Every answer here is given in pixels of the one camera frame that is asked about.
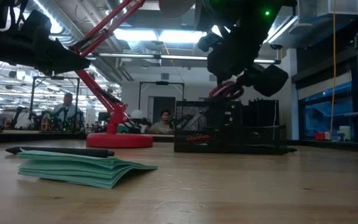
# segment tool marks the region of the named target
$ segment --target black container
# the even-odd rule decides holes
[[[285,126],[244,127],[241,102],[178,101],[175,152],[285,154]]]

